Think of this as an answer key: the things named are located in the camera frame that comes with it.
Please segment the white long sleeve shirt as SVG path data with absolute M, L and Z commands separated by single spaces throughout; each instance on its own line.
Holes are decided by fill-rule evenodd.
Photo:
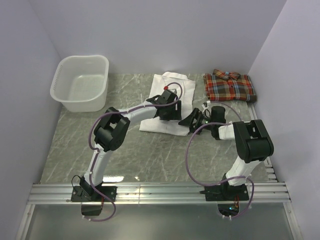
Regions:
M 188 79 L 184 74 L 175 72 L 165 72 L 162 75 L 155 74 L 150 89 L 149 96 L 153 97 L 162 94 L 164 87 L 169 83 L 179 83 L 171 85 L 170 89 L 176 89 L 177 94 L 182 94 L 181 97 L 181 117 L 185 119 L 193 111 L 193 97 L 196 88 L 196 82 Z M 174 136 L 187 136 L 189 128 L 178 124 L 177 120 L 160 120 L 157 118 L 146 119 L 140 123 L 140 131 L 170 134 Z

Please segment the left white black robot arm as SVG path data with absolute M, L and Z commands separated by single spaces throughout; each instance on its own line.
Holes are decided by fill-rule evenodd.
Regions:
M 94 122 L 88 138 L 93 156 L 79 183 L 85 198 L 96 201 L 100 197 L 100 187 L 109 158 L 123 144 L 129 127 L 155 118 L 165 121 L 181 120 L 180 98 L 166 87 L 161 95 L 148 98 L 132 108 L 118 110 L 110 107 Z

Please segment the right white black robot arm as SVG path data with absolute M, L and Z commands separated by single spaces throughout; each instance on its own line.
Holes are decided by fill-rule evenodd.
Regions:
M 249 200 L 247 178 L 260 162 L 274 153 L 274 145 L 261 119 L 227 123 L 225 113 L 226 109 L 222 106 L 213 106 L 209 116 L 195 108 L 178 123 L 188 127 L 193 134 L 200 133 L 201 127 L 204 127 L 211 131 L 215 140 L 235 141 L 237 158 L 223 175 L 223 183 L 205 186 L 200 192 L 207 202 Z

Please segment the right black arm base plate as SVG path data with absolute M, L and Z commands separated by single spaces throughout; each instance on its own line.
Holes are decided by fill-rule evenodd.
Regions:
M 199 192 L 205 195 L 207 202 L 218 202 L 217 208 L 223 217 L 234 218 L 240 214 L 240 201 L 251 203 L 253 195 L 249 196 L 249 190 L 245 184 L 232 186 L 228 182 L 221 185 L 205 186 Z

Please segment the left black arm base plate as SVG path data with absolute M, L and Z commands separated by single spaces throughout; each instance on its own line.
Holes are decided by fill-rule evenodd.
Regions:
M 95 217 L 102 213 L 104 203 L 114 202 L 117 195 L 116 186 L 97 186 L 98 191 L 108 198 L 96 192 L 91 186 L 83 188 L 77 185 L 73 188 L 72 203 L 81 203 L 81 214 L 85 217 Z

